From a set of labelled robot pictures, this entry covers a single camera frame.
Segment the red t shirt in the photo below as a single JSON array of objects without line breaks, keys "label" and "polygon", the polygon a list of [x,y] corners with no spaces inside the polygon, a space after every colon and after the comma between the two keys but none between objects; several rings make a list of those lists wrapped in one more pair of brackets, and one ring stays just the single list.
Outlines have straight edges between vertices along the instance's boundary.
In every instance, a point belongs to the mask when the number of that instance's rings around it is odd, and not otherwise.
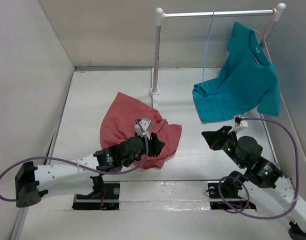
[{"label": "red t shirt", "polygon": [[167,158],[172,157],[179,145],[182,126],[168,124],[160,113],[147,104],[119,92],[107,111],[100,127],[100,145],[107,148],[118,145],[135,136],[136,120],[150,119],[153,123],[151,133],[156,133],[165,146],[157,157],[149,157],[141,167],[144,170],[162,168]]}]

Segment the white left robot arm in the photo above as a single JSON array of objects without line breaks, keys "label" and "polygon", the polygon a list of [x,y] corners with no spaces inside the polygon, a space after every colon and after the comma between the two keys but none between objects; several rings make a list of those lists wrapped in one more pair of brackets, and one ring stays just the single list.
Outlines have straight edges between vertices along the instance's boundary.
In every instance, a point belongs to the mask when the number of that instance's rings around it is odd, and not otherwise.
[{"label": "white left robot arm", "polygon": [[25,162],[15,176],[16,207],[29,207],[60,195],[100,198],[105,192],[104,174],[120,174],[123,167],[146,157],[157,157],[164,146],[157,134],[152,133],[150,137],[135,135],[75,161],[55,165]]}]

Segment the blue wire hanger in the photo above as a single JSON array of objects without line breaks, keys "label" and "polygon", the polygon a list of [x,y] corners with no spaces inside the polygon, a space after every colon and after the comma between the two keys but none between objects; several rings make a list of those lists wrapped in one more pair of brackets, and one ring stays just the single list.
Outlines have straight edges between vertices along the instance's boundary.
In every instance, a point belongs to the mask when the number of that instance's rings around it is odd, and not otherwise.
[{"label": "blue wire hanger", "polygon": [[203,68],[202,68],[202,84],[204,83],[205,75],[206,75],[208,47],[209,47],[209,41],[210,41],[210,35],[211,35],[211,29],[212,29],[214,16],[215,16],[215,10],[213,10],[213,13],[211,15],[211,21],[210,21],[210,24],[209,24],[209,28],[208,28],[208,32],[207,32],[207,39],[206,39],[206,43],[205,43],[204,60],[203,60]]}]

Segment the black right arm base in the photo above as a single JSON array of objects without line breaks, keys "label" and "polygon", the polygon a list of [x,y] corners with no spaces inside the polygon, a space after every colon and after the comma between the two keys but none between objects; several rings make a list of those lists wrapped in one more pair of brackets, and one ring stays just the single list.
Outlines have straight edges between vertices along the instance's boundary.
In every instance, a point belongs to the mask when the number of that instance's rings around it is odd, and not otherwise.
[{"label": "black right arm base", "polygon": [[[239,191],[242,191],[245,194],[245,190],[242,185],[235,180],[237,178],[243,184],[248,182],[258,185],[260,183],[260,178],[253,173],[241,173],[238,171],[232,171],[229,174],[229,177],[221,182],[221,192],[223,197],[228,201],[231,205],[233,205],[238,210],[241,210],[247,205],[247,200],[245,197],[241,197],[238,195]],[[209,181],[207,183],[208,189],[204,191],[204,195],[207,196],[210,200],[210,206],[212,210],[225,210],[227,212],[235,213],[232,209],[229,208],[228,205],[224,203],[220,194],[219,194],[219,181]]]}]

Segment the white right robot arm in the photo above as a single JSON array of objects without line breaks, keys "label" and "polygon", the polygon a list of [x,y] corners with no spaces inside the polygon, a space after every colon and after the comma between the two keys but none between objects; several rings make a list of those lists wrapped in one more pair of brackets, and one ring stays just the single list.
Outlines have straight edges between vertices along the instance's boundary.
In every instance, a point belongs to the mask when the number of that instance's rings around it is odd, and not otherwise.
[{"label": "white right robot arm", "polygon": [[265,220],[277,219],[293,240],[306,240],[306,201],[291,187],[289,179],[271,161],[262,157],[263,148],[251,136],[237,137],[231,126],[202,132],[208,146],[223,151],[245,172],[231,172],[219,180],[218,193],[232,212],[245,214],[225,197],[244,198],[265,210]]}]

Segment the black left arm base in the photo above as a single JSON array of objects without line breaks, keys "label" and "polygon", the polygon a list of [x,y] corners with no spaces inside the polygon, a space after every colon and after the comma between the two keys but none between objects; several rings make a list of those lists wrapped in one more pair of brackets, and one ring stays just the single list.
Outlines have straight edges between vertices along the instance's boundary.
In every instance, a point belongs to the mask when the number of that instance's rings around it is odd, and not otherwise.
[{"label": "black left arm base", "polygon": [[119,210],[120,182],[99,182],[99,189],[88,195],[76,194],[72,208],[80,211],[117,211]]}]

